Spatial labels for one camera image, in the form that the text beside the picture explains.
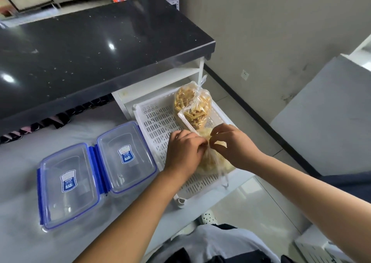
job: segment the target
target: blue container lid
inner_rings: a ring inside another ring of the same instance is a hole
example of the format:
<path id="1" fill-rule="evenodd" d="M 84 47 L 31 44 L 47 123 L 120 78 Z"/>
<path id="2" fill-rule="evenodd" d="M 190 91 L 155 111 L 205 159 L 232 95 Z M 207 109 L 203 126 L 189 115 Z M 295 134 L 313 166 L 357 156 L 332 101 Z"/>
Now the blue container lid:
<path id="1" fill-rule="evenodd" d="M 42 160 L 39 209 L 46 229 L 56 228 L 93 208 L 100 201 L 100 177 L 88 145 L 76 144 Z"/>
<path id="2" fill-rule="evenodd" d="M 133 188 L 152 176 L 156 163 L 134 121 L 129 121 L 97 139 L 107 186 L 114 194 Z"/>

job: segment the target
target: electrical outlet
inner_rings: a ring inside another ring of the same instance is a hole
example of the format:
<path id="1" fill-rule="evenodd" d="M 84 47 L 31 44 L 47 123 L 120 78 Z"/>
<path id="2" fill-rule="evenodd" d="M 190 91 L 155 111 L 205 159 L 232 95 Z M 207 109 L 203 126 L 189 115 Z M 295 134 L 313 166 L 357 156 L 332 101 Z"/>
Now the electrical outlet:
<path id="1" fill-rule="evenodd" d="M 244 69 L 242 70 L 241 77 L 245 80 L 248 79 L 248 73 Z"/>

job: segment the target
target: right hand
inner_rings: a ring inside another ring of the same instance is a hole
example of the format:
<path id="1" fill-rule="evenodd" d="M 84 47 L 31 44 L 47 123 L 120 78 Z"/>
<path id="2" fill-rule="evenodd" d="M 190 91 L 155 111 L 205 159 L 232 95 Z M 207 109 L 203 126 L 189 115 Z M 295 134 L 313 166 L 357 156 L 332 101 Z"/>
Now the right hand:
<path id="1" fill-rule="evenodd" d="M 227 147 L 215 144 L 216 141 L 227 143 Z M 210 147 L 225 157 L 234 167 L 251 171 L 264 158 L 253 141 L 236 126 L 220 124 L 211 131 Z"/>

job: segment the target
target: clear plastic bag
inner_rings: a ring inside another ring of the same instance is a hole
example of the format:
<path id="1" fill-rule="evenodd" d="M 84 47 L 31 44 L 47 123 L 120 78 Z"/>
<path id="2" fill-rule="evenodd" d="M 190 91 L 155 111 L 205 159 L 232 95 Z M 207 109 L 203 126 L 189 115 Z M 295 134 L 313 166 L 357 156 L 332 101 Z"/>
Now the clear plastic bag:
<path id="1" fill-rule="evenodd" d="M 202 83 L 205 82 L 205 80 L 206 80 L 206 76 L 202 78 Z M 176 98 L 175 105 L 177 102 L 177 98 L 179 97 L 177 96 L 177 94 L 186 94 L 189 88 L 192 88 L 191 90 L 194 90 L 194 98 L 192 100 L 189 100 L 188 105 L 180 109 L 179 111 L 175 109 L 175 112 L 177 114 L 175 117 L 176 118 L 178 117 L 179 118 L 178 120 L 182 122 L 182 124 L 180 124 L 181 127 L 185 126 L 185 129 L 188 129 L 194 133 L 197 133 L 198 135 L 206 138 L 207 141 L 209 141 L 211 137 L 210 134 L 211 134 L 212 128 L 205 127 L 205 125 L 211 113 L 210 93 L 207 90 L 202 89 L 201 87 L 197 86 L 195 82 L 191 82 L 187 85 L 182 86 L 179 89 L 179 91 L 175 94 L 175 98 Z M 202 117 L 202 119 L 199 119 L 196 122 L 195 120 L 188 120 L 188 117 L 186 116 L 186 114 L 189 114 L 189 110 L 200 109 L 199 107 L 200 101 L 201 101 L 200 97 L 207 98 L 207 100 L 210 101 L 210 104 L 203 103 L 202 105 L 202 108 L 206 112 L 206 114 L 204 115 L 204 117 Z M 227 174 L 233 169 L 234 169 L 234 166 L 230 164 L 229 161 L 227 161 L 220 153 L 218 153 L 216 150 L 213 150 L 212 148 L 210 148 L 210 145 L 208 145 L 206 152 L 200 162 L 200 165 L 196 169 L 196 173 L 201 174 L 201 175 L 218 174 L 219 177 L 225 176 L 226 184 L 227 184 L 226 186 L 228 186 Z"/>
<path id="2" fill-rule="evenodd" d="M 175 118 L 178 117 L 178 113 L 181 111 L 192 128 L 196 130 L 205 127 L 211 112 L 211 95 L 209 91 L 201 87 L 205 81 L 206 76 L 202 78 L 200 86 L 194 81 L 183 85 L 174 96 Z M 177 122 L 184 128 L 184 125 L 178 119 Z"/>

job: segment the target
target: black countertop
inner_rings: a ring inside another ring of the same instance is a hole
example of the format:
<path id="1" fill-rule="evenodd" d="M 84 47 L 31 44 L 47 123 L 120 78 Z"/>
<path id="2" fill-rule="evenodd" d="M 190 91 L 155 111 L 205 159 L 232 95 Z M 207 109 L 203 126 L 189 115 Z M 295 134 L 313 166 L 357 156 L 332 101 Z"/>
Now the black countertop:
<path id="1" fill-rule="evenodd" d="M 166 0 L 129 0 L 0 29 L 0 135 L 214 49 Z"/>

